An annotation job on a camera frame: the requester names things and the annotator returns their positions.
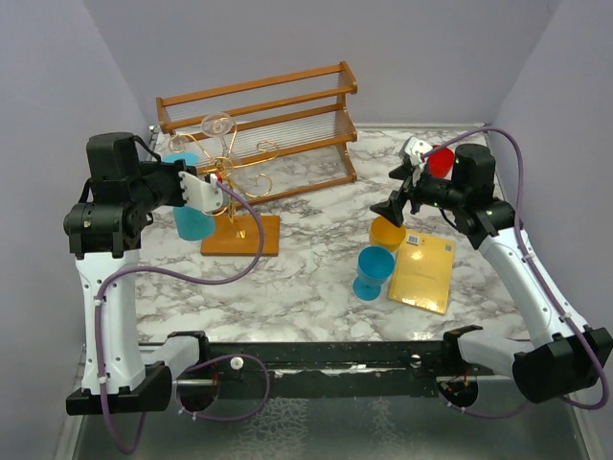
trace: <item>gray wall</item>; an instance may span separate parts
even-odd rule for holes
[[[558,0],[84,0],[148,121],[157,96],[346,60],[357,122],[491,122]]]
[[[516,135],[526,157],[524,220],[534,247],[573,305],[613,330],[613,3],[564,0],[495,124]],[[509,192],[515,159],[493,145]],[[613,366],[607,366],[613,381]],[[600,395],[600,386],[592,401]],[[613,458],[613,402],[593,414]]]
[[[88,177],[85,143],[145,119],[80,0],[0,14],[0,458],[51,458],[84,339],[62,220]]]

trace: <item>marble surface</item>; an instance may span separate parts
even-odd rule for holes
[[[405,222],[457,243],[447,314],[413,309],[383,294],[363,302],[352,293],[357,255],[368,244],[375,217],[368,207],[397,187],[387,173],[398,164],[401,143],[413,134],[439,144],[460,132],[360,131],[357,142],[349,144],[357,182],[257,206],[262,214],[281,216],[279,257],[262,259],[245,278],[221,287],[139,275],[140,338],[160,340],[173,331],[203,330],[213,341],[429,340],[470,324],[510,338],[527,337],[498,275],[436,209],[422,207],[417,216],[407,210]],[[483,136],[470,141],[486,142]],[[167,151],[162,136],[158,150]],[[342,175],[338,154],[325,149],[265,167],[275,179],[275,192],[288,184]],[[232,275],[249,262],[244,257],[203,257],[198,249],[198,243],[177,237],[170,209],[161,209],[144,232],[142,264],[214,279]]]

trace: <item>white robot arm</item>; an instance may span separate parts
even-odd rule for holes
[[[70,249],[77,259],[86,332],[81,388],[66,403],[71,415],[100,413],[96,295],[109,276],[138,265],[141,231],[150,223],[148,213],[162,205],[185,205],[210,213],[223,205],[215,175],[202,180],[182,161],[140,162],[134,144],[139,140],[121,132],[90,139],[87,155],[92,175],[80,203],[64,220]],[[86,202],[89,188],[92,202]],[[117,412],[166,407],[171,383],[204,358],[208,346],[202,333],[176,333],[153,353],[141,355],[135,277],[126,274],[108,287],[101,312],[106,392]]]
[[[509,340],[476,326],[461,328],[444,335],[447,365],[459,371],[467,363],[484,365],[514,379],[533,403],[594,385],[599,373],[585,345],[604,365],[613,339],[605,328],[592,329],[570,306],[534,254],[528,234],[516,225],[513,207],[493,196],[495,160],[489,149],[459,145],[450,180],[428,172],[423,155],[430,150],[432,146],[414,137],[404,143],[399,153],[402,165],[390,172],[390,177],[402,180],[402,185],[371,210],[396,226],[402,225],[402,210],[409,201],[412,214],[422,204],[440,208],[443,216],[444,210],[453,213],[455,228],[468,237],[507,287],[531,340]],[[535,269],[553,295],[545,291]],[[563,306],[563,314],[552,301]],[[569,318],[582,337],[569,327]]]

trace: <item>wooden rack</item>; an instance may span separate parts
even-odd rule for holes
[[[347,153],[347,143],[357,139],[357,132],[347,112],[346,95],[357,92],[357,81],[347,62],[292,74],[169,98],[157,98],[157,114],[162,132],[175,134],[186,129],[194,132],[207,113],[223,111],[238,123],[235,154],[245,165],[269,154],[254,154],[261,140],[274,141],[279,157],[335,147],[346,169],[343,177],[254,198],[253,204],[354,182],[357,178]],[[198,173],[206,173],[206,166]]]

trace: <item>red object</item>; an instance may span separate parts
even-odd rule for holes
[[[435,177],[446,177],[451,171],[451,168],[453,168],[454,160],[455,155],[453,151],[448,148],[441,149],[428,157],[428,171]]]

